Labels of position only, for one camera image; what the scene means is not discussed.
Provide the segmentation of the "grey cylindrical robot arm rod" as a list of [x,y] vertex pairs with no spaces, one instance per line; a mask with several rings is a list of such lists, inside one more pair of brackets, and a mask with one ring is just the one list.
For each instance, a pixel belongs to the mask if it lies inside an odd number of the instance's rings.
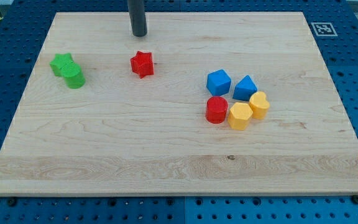
[[132,34],[136,37],[147,35],[147,21],[144,0],[127,0]]

